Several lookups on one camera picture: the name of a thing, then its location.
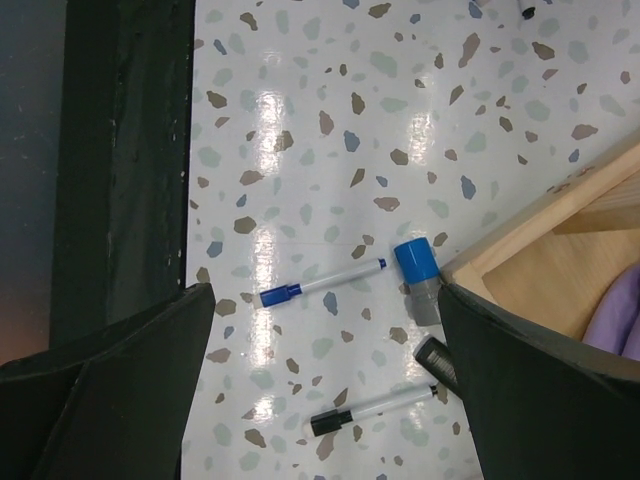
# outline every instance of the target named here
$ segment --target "marker cap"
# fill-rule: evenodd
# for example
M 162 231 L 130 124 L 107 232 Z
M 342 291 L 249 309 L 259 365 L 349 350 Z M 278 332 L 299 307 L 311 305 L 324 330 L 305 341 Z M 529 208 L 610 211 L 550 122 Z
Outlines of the marker cap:
M 263 307 L 271 307 L 279 303 L 288 302 L 296 295 L 300 295 L 302 290 L 300 284 L 283 285 L 282 287 L 272 288 L 260 294 L 260 300 Z
M 393 249 L 405 281 L 409 285 L 422 282 L 440 274 L 426 238 L 420 237 L 398 245 Z

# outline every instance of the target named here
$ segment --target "blue marker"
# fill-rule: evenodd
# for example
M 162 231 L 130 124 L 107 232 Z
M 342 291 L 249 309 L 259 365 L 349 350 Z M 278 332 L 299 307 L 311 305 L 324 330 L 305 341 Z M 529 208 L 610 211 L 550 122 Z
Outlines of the blue marker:
M 362 263 L 355 268 L 332 272 L 305 283 L 295 283 L 293 285 L 283 285 L 262 292 L 260 296 L 254 297 L 254 305 L 257 308 L 271 307 L 279 303 L 288 302 L 293 297 L 303 293 L 311 293 L 316 290 L 326 289 L 341 283 L 346 283 L 356 278 L 364 277 L 374 272 L 379 272 L 387 266 L 384 258 L 376 258 L 366 263 Z

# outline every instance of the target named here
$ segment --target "black marker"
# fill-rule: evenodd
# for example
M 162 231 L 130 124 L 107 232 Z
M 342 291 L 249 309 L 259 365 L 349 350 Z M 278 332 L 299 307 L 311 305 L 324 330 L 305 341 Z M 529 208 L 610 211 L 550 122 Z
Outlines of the black marker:
M 358 422 L 379 413 L 428 400 L 437 393 L 436 387 L 432 385 L 423 385 L 393 392 L 358 407 L 347 410 L 329 410 L 328 412 L 314 415 L 308 423 L 303 425 L 303 430 L 310 437 L 319 437 L 320 435 L 340 430 L 345 423 Z

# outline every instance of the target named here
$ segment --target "black object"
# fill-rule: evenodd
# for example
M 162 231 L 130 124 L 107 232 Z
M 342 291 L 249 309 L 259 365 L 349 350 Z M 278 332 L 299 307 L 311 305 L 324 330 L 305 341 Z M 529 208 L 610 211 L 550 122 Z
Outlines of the black object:
M 194 0 L 69 0 L 51 345 L 184 287 Z
M 536 14 L 536 7 L 529 7 L 522 12 L 522 16 L 525 20 L 530 20 Z
M 435 337 L 428 337 L 418 349 L 415 358 L 440 383 L 460 397 L 451 352 L 444 343 Z
M 638 476 L 640 362 L 455 285 L 439 305 L 487 480 Z
M 164 480 L 209 338 L 210 285 L 0 368 L 3 480 Z
M 342 429 L 345 423 L 353 422 L 350 410 L 342 412 L 337 409 L 320 413 L 311 417 L 311 430 L 316 437 Z

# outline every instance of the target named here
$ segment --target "black marker cap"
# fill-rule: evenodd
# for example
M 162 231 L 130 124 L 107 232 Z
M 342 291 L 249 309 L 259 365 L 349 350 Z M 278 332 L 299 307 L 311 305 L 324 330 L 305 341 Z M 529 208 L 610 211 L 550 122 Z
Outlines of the black marker cap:
M 524 17 L 525 20 L 529 20 L 530 18 L 533 18 L 535 14 L 536 14 L 536 7 L 529 7 L 522 12 L 522 16 Z
M 345 423 L 353 422 L 351 411 L 329 410 L 311 417 L 311 429 L 316 437 L 340 430 Z

